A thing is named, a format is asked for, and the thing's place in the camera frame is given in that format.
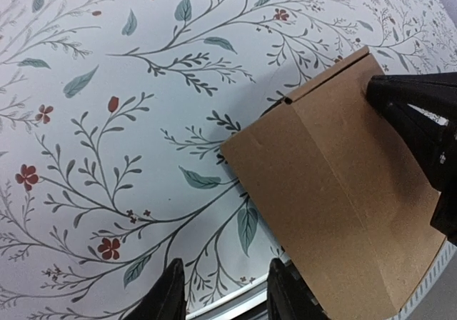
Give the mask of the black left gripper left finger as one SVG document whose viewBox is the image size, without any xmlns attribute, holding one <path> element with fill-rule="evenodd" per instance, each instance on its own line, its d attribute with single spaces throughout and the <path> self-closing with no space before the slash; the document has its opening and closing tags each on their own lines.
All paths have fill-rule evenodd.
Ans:
<svg viewBox="0 0 457 320">
<path fill-rule="evenodd" d="M 176 258 L 125 320 L 172 320 L 186 318 L 185 275 L 182 259 Z"/>
</svg>

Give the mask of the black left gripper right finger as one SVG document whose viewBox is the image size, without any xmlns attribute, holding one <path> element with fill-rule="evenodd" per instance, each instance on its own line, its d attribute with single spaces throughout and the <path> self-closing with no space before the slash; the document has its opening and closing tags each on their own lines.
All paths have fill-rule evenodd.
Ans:
<svg viewBox="0 0 457 320">
<path fill-rule="evenodd" d="M 267 311 L 269 319 L 321 320 L 327 319 L 300 287 L 299 281 L 282 260 L 271 260 L 267 278 Z"/>
</svg>

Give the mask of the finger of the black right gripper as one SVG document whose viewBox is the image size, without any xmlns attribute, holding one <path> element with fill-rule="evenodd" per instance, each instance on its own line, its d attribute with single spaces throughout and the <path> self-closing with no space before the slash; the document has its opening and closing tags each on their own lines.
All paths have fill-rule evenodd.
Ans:
<svg viewBox="0 0 457 320">
<path fill-rule="evenodd" d="M 456 73 L 373 76 L 366 100 L 444 191 L 456 178 Z"/>
</svg>

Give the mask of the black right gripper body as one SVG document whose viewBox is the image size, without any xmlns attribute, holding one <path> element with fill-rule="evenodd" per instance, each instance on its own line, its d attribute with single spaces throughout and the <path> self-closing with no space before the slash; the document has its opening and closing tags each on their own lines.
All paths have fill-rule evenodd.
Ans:
<svg viewBox="0 0 457 320">
<path fill-rule="evenodd" d="M 456 189 L 449 187 L 441 193 L 431 226 L 444 234 L 450 243 L 456 243 Z"/>
</svg>

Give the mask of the brown cardboard box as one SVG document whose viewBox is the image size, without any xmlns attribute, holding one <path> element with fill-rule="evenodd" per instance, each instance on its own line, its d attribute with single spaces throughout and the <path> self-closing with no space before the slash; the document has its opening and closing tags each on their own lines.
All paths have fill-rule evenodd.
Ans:
<svg viewBox="0 0 457 320">
<path fill-rule="evenodd" d="M 288 94 L 221 151 L 332 319 L 389 319 L 445 241 L 438 201 L 368 104 L 381 67 L 362 48 Z"/>
</svg>

